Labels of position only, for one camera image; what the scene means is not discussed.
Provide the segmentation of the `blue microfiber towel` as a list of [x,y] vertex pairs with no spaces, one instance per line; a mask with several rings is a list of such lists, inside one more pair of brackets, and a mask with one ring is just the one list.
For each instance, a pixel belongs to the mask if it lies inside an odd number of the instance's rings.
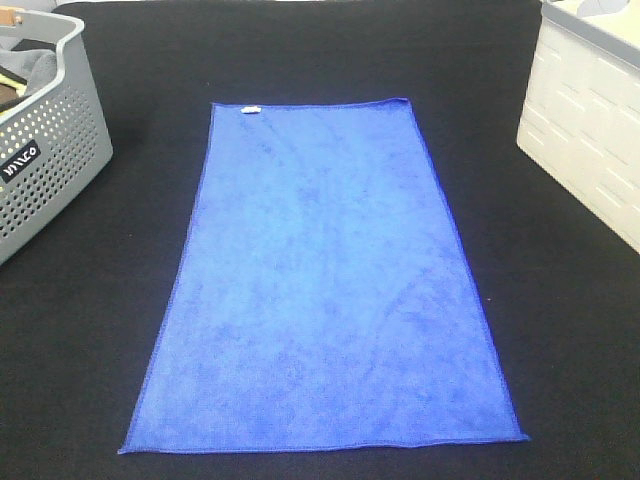
[[214,105],[122,452],[524,439],[411,103]]

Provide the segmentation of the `black tablecloth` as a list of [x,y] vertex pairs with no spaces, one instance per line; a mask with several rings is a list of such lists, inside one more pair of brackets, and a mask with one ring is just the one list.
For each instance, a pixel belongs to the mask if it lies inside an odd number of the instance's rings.
[[[1,268],[5,479],[635,479],[639,258],[516,131],[535,1],[74,3],[114,155]],[[523,443],[123,455],[211,106],[411,101]]]

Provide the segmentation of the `grey perforated plastic basket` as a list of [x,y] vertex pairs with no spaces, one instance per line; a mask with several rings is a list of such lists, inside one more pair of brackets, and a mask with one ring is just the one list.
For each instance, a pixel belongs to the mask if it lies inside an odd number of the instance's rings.
[[4,7],[1,34],[54,45],[56,76],[1,116],[1,258],[51,222],[113,155],[82,20]]

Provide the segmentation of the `white plastic storage bin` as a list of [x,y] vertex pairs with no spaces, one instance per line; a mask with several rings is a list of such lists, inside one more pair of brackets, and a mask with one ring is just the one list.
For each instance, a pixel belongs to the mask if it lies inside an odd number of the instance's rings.
[[543,2],[516,143],[639,247],[638,2]]

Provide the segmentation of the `grey towel in basket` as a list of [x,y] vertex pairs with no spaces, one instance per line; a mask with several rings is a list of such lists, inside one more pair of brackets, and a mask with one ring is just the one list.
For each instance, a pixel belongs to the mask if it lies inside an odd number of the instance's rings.
[[28,97],[57,74],[56,54],[48,49],[1,50],[1,102]]

